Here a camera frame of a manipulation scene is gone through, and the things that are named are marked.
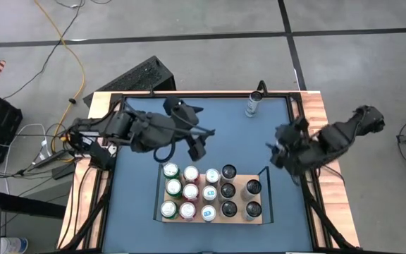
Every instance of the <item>blue table surface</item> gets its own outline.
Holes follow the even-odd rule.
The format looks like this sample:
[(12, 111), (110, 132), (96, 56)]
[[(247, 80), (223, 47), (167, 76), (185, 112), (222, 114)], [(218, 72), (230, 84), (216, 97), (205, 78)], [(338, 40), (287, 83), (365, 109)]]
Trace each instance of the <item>blue table surface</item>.
[[(152, 152), (138, 154), (124, 147), (117, 156), (103, 251), (105, 253), (196, 253), (311, 251), (311, 239), (302, 190), (287, 171), (270, 165), (275, 127), (289, 123), (284, 98), (263, 99), (257, 114), (247, 118), (247, 99), (182, 98), (198, 113), (200, 126), (216, 129), (207, 139), (207, 154), (193, 163), (200, 173), (233, 164), (238, 174), (257, 174), (271, 169), (271, 197), (274, 223), (200, 224), (163, 223), (153, 220), (158, 163)], [(143, 111), (164, 113), (164, 99), (128, 99)], [(176, 144), (171, 162), (180, 168), (192, 164), (188, 146)], [(168, 154), (160, 150), (159, 157)]]

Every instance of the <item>black stripe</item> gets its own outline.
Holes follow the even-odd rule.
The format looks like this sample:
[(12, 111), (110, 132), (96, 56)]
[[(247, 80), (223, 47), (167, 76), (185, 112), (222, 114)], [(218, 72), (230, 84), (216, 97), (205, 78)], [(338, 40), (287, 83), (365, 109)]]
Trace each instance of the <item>black stripe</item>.
[(278, 5), (280, 6), (281, 18), (283, 19), (283, 25), (287, 34), (286, 39), (288, 40), (290, 58), (293, 60), (295, 78), (297, 79), (299, 89), (306, 90), (307, 85), (305, 84), (305, 80), (303, 78), (303, 71), (300, 65), (299, 55), (297, 53), (297, 47), (295, 46), (294, 37), (292, 36), (292, 30), (290, 29), (288, 12), (286, 11), (284, 0), (278, 0)]
[[(270, 38), (285, 36), (284, 32), (234, 32), (219, 34), (197, 34), (197, 35), (164, 35), (148, 37), (121, 37), (106, 39), (88, 39), (88, 40), (66, 40), (67, 45), (84, 44), (112, 44), (127, 42), (170, 42), (184, 40), (216, 40), (216, 39), (242, 39), (242, 38)], [(36, 47), (36, 46), (54, 46), (57, 41), (36, 41), (36, 42), (0, 42), (0, 47)]]
[(326, 31), (302, 31), (293, 32), (292, 36), (324, 36), (324, 35), (380, 35), (404, 33), (406, 28), (384, 28), (384, 29), (358, 29), (358, 30), (326, 30)]

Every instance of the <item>green can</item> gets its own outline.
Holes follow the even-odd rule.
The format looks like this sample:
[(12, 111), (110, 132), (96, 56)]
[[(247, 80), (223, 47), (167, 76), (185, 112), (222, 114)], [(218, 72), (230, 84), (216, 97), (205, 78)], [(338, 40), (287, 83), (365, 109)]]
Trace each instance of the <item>green can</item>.
[(174, 163), (166, 163), (162, 166), (164, 176), (167, 179), (179, 179), (180, 178), (180, 169), (178, 168), (177, 164)]
[(181, 182), (176, 179), (171, 179), (166, 183), (166, 192), (172, 198), (181, 198), (183, 194), (183, 186)]
[(161, 214), (166, 219), (176, 219), (179, 214), (178, 206), (175, 202), (167, 200), (161, 205)]

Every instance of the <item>soda can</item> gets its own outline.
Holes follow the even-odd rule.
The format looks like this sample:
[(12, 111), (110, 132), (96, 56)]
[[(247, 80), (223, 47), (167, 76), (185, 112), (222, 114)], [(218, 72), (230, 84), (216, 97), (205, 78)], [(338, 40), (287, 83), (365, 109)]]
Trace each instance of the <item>soda can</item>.
[(214, 186), (203, 188), (203, 201), (205, 204), (212, 204), (217, 197), (217, 190)]
[(222, 183), (232, 183), (234, 178), (236, 177), (237, 170), (233, 165), (225, 165), (222, 168), (222, 174), (220, 178), (220, 182)]
[(195, 218), (195, 206), (191, 202), (185, 202), (180, 207), (180, 216), (187, 222), (191, 222)]
[(220, 208), (224, 217), (231, 218), (238, 213), (238, 206), (233, 201), (225, 201)]
[(193, 183), (187, 184), (183, 189), (183, 197), (189, 202), (196, 202), (198, 200), (198, 187)]
[(253, 117), (257, 112), (258, 103), (262, 100), (262, 93), (254, 91), (250, 94), (247, 106), (245, 107), (245, 115), (248, 117)]
[(199, 179), (198, 169), (194, 166), (188, 166), (184, 169), (183, 176), (186, 183), (197, 183)]
[(162, 166), (162, 169), (164, 171), (164, 176), (167, 179), (179, 179), (180, 169), (177, 164), (168, 162)]
[(230, 200), (236, 194), (236, 188), (231, 183), (225, 183), (220, 187), (219, 201), (224, 202)]
[(220, 179), (220, 174), (217, 169), (208, 169), (205, 177), (208, 185), (217, 186)]
[(166, 183), (166, 192), (172, 198), (181, 198), (181, 195), (183, 194), (183, 187), (181, 186), (180, 181), (176, 179), (171, 179), (168, 181)]
[(166, 219), (176, 219), (178, 216), (178, 206), (173, 201), (167, 200), (161, 205), (161, 214)]
[(251, 200), (254, 196), (261, 192), (261, 183), (258, 180), (250, 180), (240, 192), (240, 197), (244, 201)]
[(262, 209), (258, 202), (252, 201), (245, 206), (243, 217), (246, 221), (252, 221), (261, 215)]
[(205, 205), (202, 208), (202, 218), (204, 222), (211, 223), (216, 218), (216, 209), (212, 205)]

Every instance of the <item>wooden table edge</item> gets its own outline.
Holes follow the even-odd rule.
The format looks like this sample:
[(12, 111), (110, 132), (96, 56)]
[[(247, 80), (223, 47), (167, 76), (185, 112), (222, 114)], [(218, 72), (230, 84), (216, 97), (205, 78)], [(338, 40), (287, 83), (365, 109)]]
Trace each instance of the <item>wooden table edge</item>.
[[(155, 95), (179, 95), (179, 94), (225, 94), (225, 93), (237, 93), (237, 94), (248, 94), (251, 93), (253, 90), (207, 90), (207, 91), (155, 91)], [(309, 121), (309, 129), (310, 132), (318, 131), (322, 126), (328, 123), (328, 119), (325, 112), (324, 102), (322, 100), (322, 96), (320, 91), (279, 91), (279, 90), (271, 90), (269, 92), (272, 93), (300, 93), (304, 108), (304, 114)], [(117, 95), (148, 95), (148, 91), (116, 91), (116, 92), (95, 92), (93, 94), (92, 104), (90, 105), (89, 115), (88, 117), (92, 118), (100, 118), (104, 116), (107, 111), (109, 110), (109, 105), (111, 102), (112, 94)], [(78, 162), (75, 170), (75, 175), (73, 177), (74, 181), (74, 190), (73, 193), (70, 194), (68, 203), (67, 203), (67, 210), (66, 215), (63, 218), (61, 234), (59, 240), (62, 240), (63, 235), (66, 232), (66, 228), (68, 225), (68, 220), (70, 218), (70, 209), (71, 207), (71, 195), (73, 194), (73, 209), (71, 215), (71, 223), (68, 229), (68, 233), (65, 236), (63, 244), (61, 246), (66, 245), (73, 237), (74, 232), (74, 221), (76, 220), (76, 211), (77, 211), (77, 204), (76, 201), (78, 199), (78, 186), (81, 183), (82, 176), (86, 169), (88, 168), (88, 159), (81, 160)], [(340, 172), (339, 163), (332, 162), (330, 163), (330, 167), (334, 168), (335, 170)], [(90, 169), (90, 172), (87, 174), (85, 182), (82, 185), (82, 192), (80, 194), (80, 206), (79, 206), (79, 215), (78, 215), (78, 223), (77, 229), (80, 228), (82, 223), (87, 219), (90, 210), (90, 203), (94, 191), (96, 170)], [(106, 178), (107, 173), (104, 173), (102, 176), (102, 180), (100, 183), (99, 189), (99, 196), (101, 196), (102, 191), (106, 185)], [(350, 211), (349, 202), (347, 199), (347, 193), (345, 192), (345, 187), (340, 182), (339, 179), (333, 178), (330, 174), (325, 174), (324, 172), (321, 174), (319, 178), (319, 183), (321, 185), (321, 192), (322, 198), (324, 200), (324, 207), (326, 209), (326, 214), (329, 218), (332, 219), (333, 224), (338, 228), (340, 233), (344, 235), (344, 237), (354, 246), (358, 246), (358, 238), (357, 233), (355, 230), (355, 225), (353, 222), (352, 214)], [(336, 192), (336, 197), (333, 196), (333, 190)], [(322, 231), (322, 226), (320, 223), (319, 218), (313, 213), (314, 223), (316, 227), (316, 238), (318, 239), (318, 244), (320, 247), (326, 246), (324, 242), (324, 235)], [(95, 219), (95, 222), (92, 226), (92, 234), (90, 237), (90, 248), (95, 248), (97, 246), (97, 239), (98, 239), (98, 232), (100, 229), (100, 222), (101, 222), (101, 213)]]

